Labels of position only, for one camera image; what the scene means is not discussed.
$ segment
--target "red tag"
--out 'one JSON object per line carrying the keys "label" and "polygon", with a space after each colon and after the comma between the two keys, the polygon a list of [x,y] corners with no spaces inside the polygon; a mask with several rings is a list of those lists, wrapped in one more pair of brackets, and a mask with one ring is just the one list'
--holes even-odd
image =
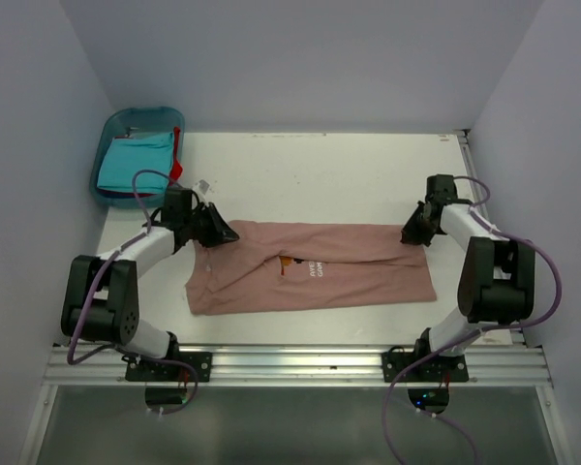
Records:
{"label": "red tag", "polygon": [[181,134],[181,130],[178,126],[174,127],[174,149],[172,151],[172,169],[170,170],[170,179],[175,181],[181,177],[183,173],[183,167],[178,161],[178,141],[179,141],[179,134]]}

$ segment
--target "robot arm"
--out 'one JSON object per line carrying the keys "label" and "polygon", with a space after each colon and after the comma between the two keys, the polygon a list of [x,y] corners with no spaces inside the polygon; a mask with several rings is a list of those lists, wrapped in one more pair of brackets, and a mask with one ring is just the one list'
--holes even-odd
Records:
{"label": "robot arm", "polygon": [[[203,247],[215,247],[234,242],[239,236],[212,202],[201,200],[190,189],[169,187],[164,205],[152,219],[150,231],[145,228],[128,241],[132,245],[110,264],[96,290],[99,294],[107,291],[107,295],[93,299],[80,337],[111,343],[125,352],[145,357],[175,359],[176,338],[139,317],[138,278],[189,240],[197,240]],[[73,336],[92,281],[114,252],[73,260],[61,318],[65,335]]]}
{"label": "robot arm", "polygon": [[[487,323],[509,325],[528,318],[534,308],[535,251],[525,243],[486,231],[470,213],[471,201],[458,199],[454,177],[428,178],[425,201],[403,228],[402,242],[429,246],[435,234],[451,235],[466,251],[458,286],[458,306],[438,325],[424,331],[418,357],[461,339]],[[472,344],[441,353],[458,357]]]}

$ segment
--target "white table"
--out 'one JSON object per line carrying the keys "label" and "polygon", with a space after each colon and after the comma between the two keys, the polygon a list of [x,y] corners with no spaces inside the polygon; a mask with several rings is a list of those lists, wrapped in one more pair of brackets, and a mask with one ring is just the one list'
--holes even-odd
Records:
{"label": "white table", "polygon": [[[423,199],[426,177],[467,174],[453,135],[186,134],[180,180],[204,179],[225,220],[404,224]],[[459,182],[459,196],[471,186]],[[112,208],[99,246],[105,252],[143,224],[139,210]],[[191,244],[138,281],[140,316],[194,344],[412,344],[456,305],[464,253],[438,236],[426,250],[438,300],[298,312],[198,316],[184,285]],[[507,331],[477,344],[511,344]]]}

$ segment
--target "folded blue cloth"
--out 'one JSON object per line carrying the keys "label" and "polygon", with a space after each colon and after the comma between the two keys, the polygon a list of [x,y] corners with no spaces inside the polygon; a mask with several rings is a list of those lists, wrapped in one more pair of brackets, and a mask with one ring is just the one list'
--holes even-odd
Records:
{"label": "folded blue cloth", "polygon": [[[145,139],[114,139],[101,164],[97,187],[115,192],[133,192],[132,179],[140,170],[169,174],[172,169],[174,133],[163,133]],[[162,194],[168,180],[146,172],[136,181],[138,192]]]}

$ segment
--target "blue basket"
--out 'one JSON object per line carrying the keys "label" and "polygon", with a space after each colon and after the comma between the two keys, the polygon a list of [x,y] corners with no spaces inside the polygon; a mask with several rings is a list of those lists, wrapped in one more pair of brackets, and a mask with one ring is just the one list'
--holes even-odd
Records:
{"label": "blue basket", "polygon": [[[109,118],[104,126],[97,147],[95,164],[90,173],[89,189],[95,201],[101,205],[115,206],[117,208],[138,208],[138,202],[133,197],[125,195],[108,195],[97,188],[97,179],[101,164],[106,157],[109,145],[112,140],[119,136],[138,133],[163,133],[169,132],[178,127],[181,130],[179,135],[177,160],[181,159],[181,148],[183,147],[183,132],[185,131],[185,118],[174,108],[154,107],[154,108],[127,108],[118,111]],[[142,201],[148,207],[162,206],[164,194],[142,197]]]}

